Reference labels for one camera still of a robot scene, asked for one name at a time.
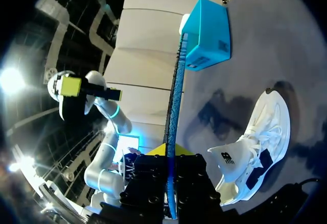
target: new balance logo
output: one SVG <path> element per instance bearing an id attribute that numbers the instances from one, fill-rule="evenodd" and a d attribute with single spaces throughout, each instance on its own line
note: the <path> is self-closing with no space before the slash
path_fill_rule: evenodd
<path id="1" fill-rule="evenodd" d="M 234 161 L 231 159 L 231 156 L 228 153 L 221 153 L 221 156 L 225 160 L 226 164 L 234 164 Z"/>

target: yellow object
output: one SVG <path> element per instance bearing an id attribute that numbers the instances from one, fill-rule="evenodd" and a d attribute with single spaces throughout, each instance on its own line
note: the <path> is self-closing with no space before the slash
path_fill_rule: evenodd
<path id="1" fill-rule="evenodd" d="M 72 77 L 62 77 L 60 95 L 78 96 L 81 89 L 82 79 Z"/>
<path id="2" fill-rule="evenodd" d="M 161 156 L 164 156 L 166 153 L 166 144 L 162 144 L 160 145 L 159 147 L 155 148 L 154 150 L 150 151 L 147 153 L 147 155 L 161 155 Z M 192 152 L 186 150 L 184 147 L 176 144 L 175 145 L 175 155 L 176 156 L 180 156 L 180 155 L 194 155 Z"/>

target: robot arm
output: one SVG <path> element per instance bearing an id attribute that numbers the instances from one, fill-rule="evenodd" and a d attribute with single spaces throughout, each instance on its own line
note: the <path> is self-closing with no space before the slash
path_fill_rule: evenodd
<path id="1" fill-rule="evenodd" d="M 118 201 L 119 194 L 124 190 L 125 184 L 120 174 L 108 171 L 108 168 L 111 166 L 116 151 L 119 134 L 130 133 L 132 124 L 114 101 L 90 94 L 77 97 L 65 97 L 59 94 L 58 91 L 62 89 L 62 77 L 74 77 L 74 75 L 72 71 L 63 71 L 56 74 L 48 82 L 48 92 L 54 100 L 59 102 L 59 114 L 63 120 L 81 116 L 80 112 L 78 114 L 76 112 L 73 114 L 67 113 L 70 109 L 74 110 L 75 106 L 83 105 L 83 115 L 86 115 L 95 105 L 100 113 L 109 120 L 108 123 L 113 123 L 114 129 L 106 133 L 95 158 L 85 170 L 84 181 L 89 187 L 104 192 L 105 202 L 114 204 L 114 202 Z M 107 89 L 105 79 L 99 72 L 90 71 L 85 78 L 88 83 L 102 86 L 104 90 Z"/>
<path id="2" fill-rule="evenodd" d="M 86 168 L 84 174 L 85 183 L 93 189 L 104 192 L 104 199 L 107 203 L 118 200 L 125 185 L 120 174 L 108 171 L 117 143 L 118 134 L 115 131 L 106 133 L 95 158 Z"/>

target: gray table surface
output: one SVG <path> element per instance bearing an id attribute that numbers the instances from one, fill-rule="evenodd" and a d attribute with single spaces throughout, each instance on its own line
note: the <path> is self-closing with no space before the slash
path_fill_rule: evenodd
<path id="1" fill-rule="evenodd" d="M 233 143 L 243 134 L 267 87 L 281 93 L 291 116 L 288 152 L 252 199 L 224 207 L 243 213 L 285 184 L 321 177 L 326 171 L 327 51 L 302 0 L 231 0 L 228 11 L 232 58 L 188 71 L 176 141 L 204 156 L 216 186 L 221 173 L 207 149 Z M 305 191 L 311 192 L 315 184 Z"/>

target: black cable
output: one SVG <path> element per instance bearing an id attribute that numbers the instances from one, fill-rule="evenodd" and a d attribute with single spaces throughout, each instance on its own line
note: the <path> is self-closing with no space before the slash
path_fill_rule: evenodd
<path id="1" fill-rule="evenodd" d="M 320 182 L 320 179 L 318 178 L 310 178 L 310 179 L 306 179 L 303 182 L 300 182 L 299 185 L 303 186 L 304 184 L 308 183 L 308 182 Z"/>

